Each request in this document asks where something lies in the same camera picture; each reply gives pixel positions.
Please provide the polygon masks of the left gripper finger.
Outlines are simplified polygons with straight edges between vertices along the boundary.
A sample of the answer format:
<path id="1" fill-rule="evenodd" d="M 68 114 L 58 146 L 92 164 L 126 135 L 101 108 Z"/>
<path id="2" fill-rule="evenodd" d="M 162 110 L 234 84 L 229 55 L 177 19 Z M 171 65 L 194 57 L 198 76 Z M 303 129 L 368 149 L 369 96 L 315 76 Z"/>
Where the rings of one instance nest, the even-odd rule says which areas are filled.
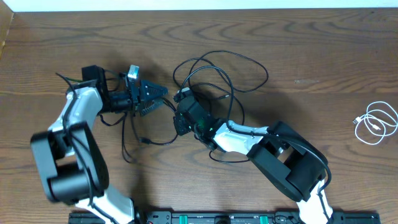
<path id="1" fill-rule="evenodd" d="M 149 114 L 150 112 L 156 110 L 158 107 L 163 105 L 163 99 L 155 99 L 155 100 L 150 100 L 145 103 L 141 103 L 137 110 L 140 114 L 140 116 L 145 116 Z"/>
<path id="2" fill-rule="evenodd" d="M 141 100 L 155 100 L 161 98 L 168 93 L 168 89 L 164 86 L 157 85 L 148 80 L 140 81 L 140 97 Z"/>

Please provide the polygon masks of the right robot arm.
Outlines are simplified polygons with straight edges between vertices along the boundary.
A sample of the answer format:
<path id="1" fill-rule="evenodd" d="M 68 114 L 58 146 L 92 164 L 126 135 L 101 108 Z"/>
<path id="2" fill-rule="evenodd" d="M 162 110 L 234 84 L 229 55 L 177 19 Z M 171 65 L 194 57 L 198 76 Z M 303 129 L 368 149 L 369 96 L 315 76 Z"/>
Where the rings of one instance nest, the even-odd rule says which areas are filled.
<path id="1" fill-rule="evenodd" d="M 250 127 L 215 118 L 191 93 L 174 96 L 178 135 L 193 132 L 211 152 L 237 152 L 247 157 L 285 196 L 297 202 L 304 223 L 332 223 L 333 211 L 323 196 L 331 182 L 326 157 L 291 127 Z"/>

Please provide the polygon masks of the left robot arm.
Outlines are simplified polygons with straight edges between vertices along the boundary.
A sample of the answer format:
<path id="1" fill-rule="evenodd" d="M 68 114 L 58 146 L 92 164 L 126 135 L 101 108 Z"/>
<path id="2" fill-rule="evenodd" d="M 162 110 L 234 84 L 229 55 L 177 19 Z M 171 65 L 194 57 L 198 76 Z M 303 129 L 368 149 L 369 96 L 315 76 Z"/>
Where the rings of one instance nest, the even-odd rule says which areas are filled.
<path id="1" fill-rule="evenodd" d="M 104 68 L 91 65 L 81 72 L 82 81 L 69 86 L 57 120 L 30 139 L 44 193 L 51 202 L 82 208 L 104 223 L 146 223 L 133 199 L 110 185 L 92 129 L 96 117 L 104 113 L 144 115 L 158 108 L 168 89 L 139 79 L 136 65 L 116 75 L 125 82 L 123 90 L 108 88 Z"/>

